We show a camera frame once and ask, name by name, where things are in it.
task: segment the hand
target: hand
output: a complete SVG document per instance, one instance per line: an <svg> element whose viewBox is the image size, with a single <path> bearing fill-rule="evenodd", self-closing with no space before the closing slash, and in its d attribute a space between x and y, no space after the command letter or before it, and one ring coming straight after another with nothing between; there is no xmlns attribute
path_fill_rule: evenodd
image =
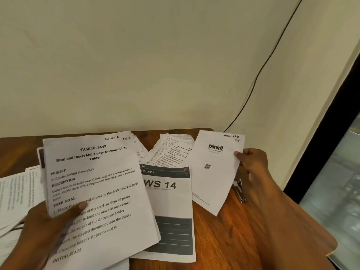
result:
<svg viewBox="0 0 360 270"><path fill-rule="evenodd" d="M19 240L0 269L42 269L66 224L79 216L87 205L87 202L76 204L55 218L48 215L45 202L30 209Z"/></svg>
<svg viewBox="0 0 360 270"><path fill-rule="evenodd" d="M235 156L241 161L246 171L249 173L249 179L255 185L262 182L263 179L270 176L268 170L268 158L266 153L258 149L244 149L243 153L236 151Z"/></svg>

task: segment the black cable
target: black cable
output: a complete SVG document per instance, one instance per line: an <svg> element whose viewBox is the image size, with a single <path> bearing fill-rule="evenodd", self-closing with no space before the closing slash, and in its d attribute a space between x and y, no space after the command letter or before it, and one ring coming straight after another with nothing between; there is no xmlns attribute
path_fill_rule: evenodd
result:
<svg viewBox="0 0 360 270"><path fill-rule="evenodd" d="M239 115L241 114L241 112L244 110L247 102L249 101L249 99L250 99L250 97L251 97L252 92L254 91L257 78L259 77L259 75L260 75L261 71L263 70L264 66L268 63L268 61L269 61L269 59L271 58L271 56L273 55L273 53L275 52L275 49L277 48L277 46L278 46L281 38L282 38L283 35L284 35L285 30L287 29L289 23L291 22L291 19L293 18L294 14L295 14L295 12L297 11L298 7L300 6L301 2L302 2L302 0L300 0L299 3L297 4L294 12L292 13L290 19L289 19L288 22L286 23L286 25L285 25L285 27L284 27L281 35L280 35L279 39L277 40L276 45L275 45L274 49L272 50L270 56L269 56L268 59L265 61L265 63L262 65L262 67L260 68L260 71L259 71L258 74L256 75L256 78L255 78L254 84L253 84L253 86L252 86L252 88L251 88L250 94L249 94L249 96L247 97L247 99L246 99L243 107L241 108L241 110L240 110L240 112L238 113L238 115L236 116L236 118L231 122L231 124L226 128L226 130L225 130L224 132L226 132L226 131L228 130L228 128L231 127L231 125L236 121L236 119L239 117Z"/></svg>

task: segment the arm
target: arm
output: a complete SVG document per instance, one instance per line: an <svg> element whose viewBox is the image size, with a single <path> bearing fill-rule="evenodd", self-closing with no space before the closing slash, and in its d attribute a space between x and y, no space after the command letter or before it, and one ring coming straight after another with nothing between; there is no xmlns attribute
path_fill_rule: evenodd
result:
<svg viewBox="0 0 360 270"><path fill-rule="evenodd" d="M19 240L0 270L40 270L60 239L65 226L87 207L76 204L61 215L51 218L45 202L29 210Z"/></svg>
<svg viewBox="0 0 360 270"><path fill-rule="evenodd" d="M245 149L243 153L235 152L235 155L249 172L249 179L259 198L276 270L334 270L272 179L266 153Z"/></svg>

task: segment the wooden surface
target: wooden surface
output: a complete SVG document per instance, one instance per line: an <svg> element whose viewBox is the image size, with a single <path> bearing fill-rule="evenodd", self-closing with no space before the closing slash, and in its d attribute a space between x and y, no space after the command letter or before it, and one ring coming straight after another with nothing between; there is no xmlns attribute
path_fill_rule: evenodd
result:
<svg viewBox="0 0 360 270"><path fill-rule="evenodd" d="M138 131L134 133L146 149L150 150L159 139L159 134L166 132L191 134L195 140L199 129ZM0 138L0 177L23 172L27 167L38 165L36 148L43 145L43 138L50 137L62 136ZM258 200L246 180L244 180L244 193L247 202L240 204L235 192L231 190L217 217L193 202L196 242L195 263L131 259L130 269L273 269L272 252L263 218L258 209ZM337 247L336 240L291 199L289 199L289 203L304 227L314 236L322 252L324 254L332 253Z"/></svg>

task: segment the white wall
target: white wall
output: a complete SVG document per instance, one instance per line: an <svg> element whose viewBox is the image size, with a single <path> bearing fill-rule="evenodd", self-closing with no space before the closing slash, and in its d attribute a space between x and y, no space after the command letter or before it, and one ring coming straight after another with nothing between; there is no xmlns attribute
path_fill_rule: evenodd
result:
<svg viewBox="0 0 360 270"><path fill-rule="evenodd" d="M229 129L268 153L283 188L359 53L359 23L360 0L304 0Z"/></svg>
<svg viewBox="0 0 360 270"><path fill-rule="evenodd" d="M0 137L224 130L298 0L0 0Z"/></svg>

